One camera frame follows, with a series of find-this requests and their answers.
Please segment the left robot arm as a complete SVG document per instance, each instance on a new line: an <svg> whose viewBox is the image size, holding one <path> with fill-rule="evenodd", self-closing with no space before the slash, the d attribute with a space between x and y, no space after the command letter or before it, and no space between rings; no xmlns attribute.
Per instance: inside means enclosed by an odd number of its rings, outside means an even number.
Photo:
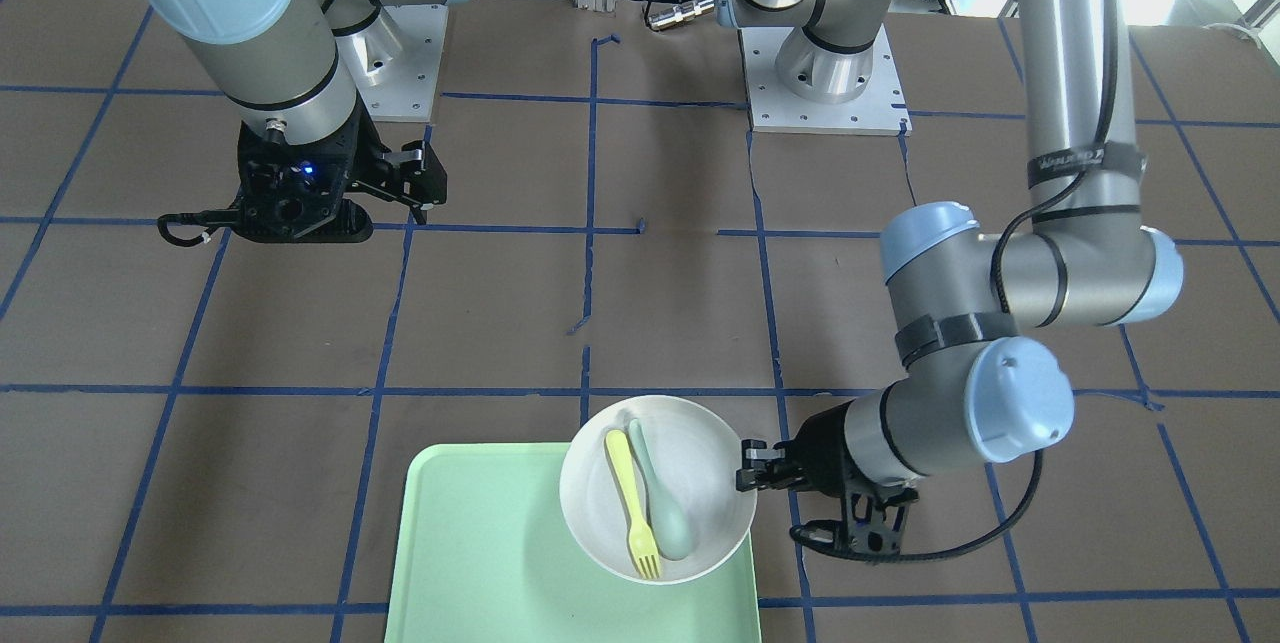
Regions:
<svg viewBox="0 0 1280 643"><path fill-rule="evenodd" d="M1029 208L998 236L952 201L899 214L881 232L879 255L904 379L809 418L790 441L742 443L737 491L814 491L840 502L840 519L788 533L817 553L924 562L1001 537L1029 509L1044 451L1075 411L1069 379L1030 330L1148 320L1181 292L1175 243L1140 222L1147 158L1121 1L1015 1L1025 26ZM992 532L902 552L919 480L1024 455L1033 457L1027 491Z"/></svg>

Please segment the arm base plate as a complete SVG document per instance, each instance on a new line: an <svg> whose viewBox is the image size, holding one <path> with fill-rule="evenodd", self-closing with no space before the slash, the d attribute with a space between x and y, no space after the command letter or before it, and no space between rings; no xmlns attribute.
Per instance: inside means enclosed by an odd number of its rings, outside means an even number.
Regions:
<svg viewBox="0 0 1280 643"><path fill-rule="evenodd" d="M804 134L910 134L887 31L855 54L815 46L801 28L741 29L751 127Z"/></svg>
<svg viewBox="0 0 1280 643"><path fill-rule="evenodd" d="M337 38L375 122L431 120L448 18L445 5L390 6L364 29Z"/></svg>

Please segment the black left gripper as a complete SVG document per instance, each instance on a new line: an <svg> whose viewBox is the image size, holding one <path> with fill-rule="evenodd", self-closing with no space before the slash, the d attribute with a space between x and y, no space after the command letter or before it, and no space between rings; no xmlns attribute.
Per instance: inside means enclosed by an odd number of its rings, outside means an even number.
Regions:
<svg viewBox="0 0 1280 643"><path fill-rule="evenodd" d="M791 441L767 444L741 441L744 466L797 466L792 470L742 468L736 491L815 491L838 500L841 519L791 526L804 548L841 560L902 560L902 529L918 493L905 485L882 485L868 478L849 452L847 401L808 419Z"/></svg>

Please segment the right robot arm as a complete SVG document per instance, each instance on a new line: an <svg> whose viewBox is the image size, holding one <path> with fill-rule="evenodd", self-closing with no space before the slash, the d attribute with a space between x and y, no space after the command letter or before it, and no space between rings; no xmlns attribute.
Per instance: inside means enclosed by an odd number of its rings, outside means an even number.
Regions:
<svg viewBox="0 0 1280 643"><path fill-rule="evenodd" d="M465 1L148 0L241 118L233 201L161 215L160 236L184 248L220 229L264 245L358 243L374 224L356 195L424 224L447 200L445 168L426 141L387 147L374 124L394 85L434 96L420 44L390 10Z"/></svg>

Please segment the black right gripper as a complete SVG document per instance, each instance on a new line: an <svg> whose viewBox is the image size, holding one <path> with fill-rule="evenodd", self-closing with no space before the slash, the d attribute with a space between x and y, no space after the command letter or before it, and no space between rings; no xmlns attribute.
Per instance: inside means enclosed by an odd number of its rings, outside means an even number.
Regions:
<svg viewBox="0 0 1280 643"><path fill-rule="evenodd" d="M378 156L384 163L376 163ZM239 204L236 233L266 245L360 243L374 232L369 214L346 197L347 190L401 204L413 222L443 205L445 168L425 140L390 151L369 113L356 108L328 137L292 145L279 131L255 133L239 127L237 140Z"/></svg>

